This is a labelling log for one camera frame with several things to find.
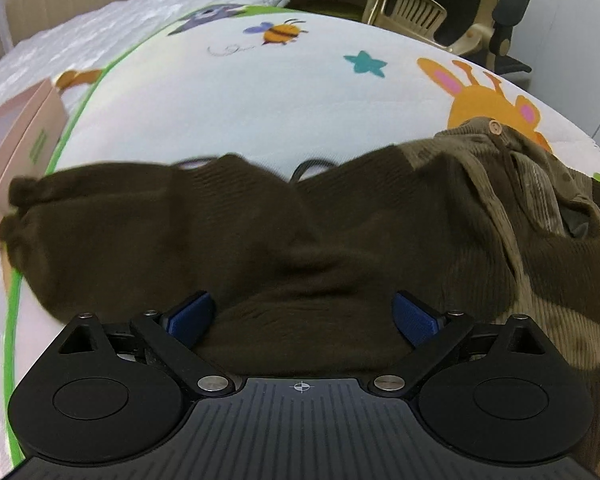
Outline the brown polka dot dress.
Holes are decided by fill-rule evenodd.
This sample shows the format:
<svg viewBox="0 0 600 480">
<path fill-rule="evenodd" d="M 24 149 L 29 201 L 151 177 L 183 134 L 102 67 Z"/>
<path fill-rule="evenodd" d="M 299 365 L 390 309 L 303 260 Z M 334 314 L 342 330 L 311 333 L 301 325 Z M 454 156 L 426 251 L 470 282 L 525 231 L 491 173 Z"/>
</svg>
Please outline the brown polka dot dress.
<svg viewBox="0 0 600 480">
<path fill-rule="evenodd" d="M 407 355 L 404 290 L 480 322 L 524 312 L 594 403 L 577 458 L 600 474 L 600 181 L 475 118 L 309 178 L 226 155 L 12 181 L 10 264 L 47 312 L 124 322 L 204 290 L 202 356 L 237 375 L 372 374 Z"/>
</svg>

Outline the pink cardboard box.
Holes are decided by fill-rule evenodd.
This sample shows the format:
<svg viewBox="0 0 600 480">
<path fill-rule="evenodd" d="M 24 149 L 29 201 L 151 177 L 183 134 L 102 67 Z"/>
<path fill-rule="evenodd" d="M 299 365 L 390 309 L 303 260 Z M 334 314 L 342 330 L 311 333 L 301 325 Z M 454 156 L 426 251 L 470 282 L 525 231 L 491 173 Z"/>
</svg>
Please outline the pink cardboard box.
<svg viewBox="0 0 600 480">
<path fill-rule="evenodd" d="M 60 94 L 48 79 L 0 106 L 0 222 L 10 211 L 10 182 L 44 174 L 67 120 Z"/>
</svg>

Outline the white quilted bedsheet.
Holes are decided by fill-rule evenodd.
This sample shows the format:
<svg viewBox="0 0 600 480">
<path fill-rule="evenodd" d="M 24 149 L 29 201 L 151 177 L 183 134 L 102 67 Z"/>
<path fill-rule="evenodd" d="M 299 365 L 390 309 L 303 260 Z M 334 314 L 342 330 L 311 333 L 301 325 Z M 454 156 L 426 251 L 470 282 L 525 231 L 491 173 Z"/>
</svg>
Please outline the white quilted bedsheet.
<svg viewBox="0 0 600 480">
<path fill-rule="evenodd" d="M 0 105 L 66 70 L 104 68 L 162 26 L 213 3 L 286 6 L 290 0 L 119 0 L 21 41 L 0 61 Z M 0 479 L 12 469 L 4 389 L 7 282 L 0 256 Z"/>
</svg>

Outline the beige mesh office chair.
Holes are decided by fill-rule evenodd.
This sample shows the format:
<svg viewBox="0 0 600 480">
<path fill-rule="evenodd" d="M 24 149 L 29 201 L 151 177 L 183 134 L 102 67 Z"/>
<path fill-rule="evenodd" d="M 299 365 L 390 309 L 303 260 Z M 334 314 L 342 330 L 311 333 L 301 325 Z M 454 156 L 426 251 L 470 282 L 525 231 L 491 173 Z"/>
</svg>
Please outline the beige mesh office chair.
<svg viewBox="0 0 600 480">
<path fill-rule="evenodd" d="M 362 22 L 429 44 L 498 75 L 531 73 L 508 55 L 531 0 L 367 0 Z"/>
</svg>

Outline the colourful cartoon play mat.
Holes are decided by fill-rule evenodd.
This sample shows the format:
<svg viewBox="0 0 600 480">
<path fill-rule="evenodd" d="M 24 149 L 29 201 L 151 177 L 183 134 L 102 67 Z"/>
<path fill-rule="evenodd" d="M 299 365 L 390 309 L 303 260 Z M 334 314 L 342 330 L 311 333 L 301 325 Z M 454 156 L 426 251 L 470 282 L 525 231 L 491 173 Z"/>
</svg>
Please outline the colourful cartoon play mat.
<svg viewBox="0 0 600 480">
<path fill-rule="evenodd" d="M 338 18 L 219 6 L 112 62 L 45 177 L 99 164 L 194 169 L 233 155 L 304 179 L 475 118 L 600 181 L 600 148 L 586 133 L 471 62 Z M 580 372 L 528 313 L 472 317 L 468 337 L 405 398 L 367 389 L 391 365 L 237 375 L 205 359 L 204 342 L 197 353 L 235 391 L 200 398 L 132 334 L 134 318 L 81 312 L 61 322 L 10 396 L 24 453 L 12 476 L 600 479 L 576 454 L 594 416 Z"/>
</svg>

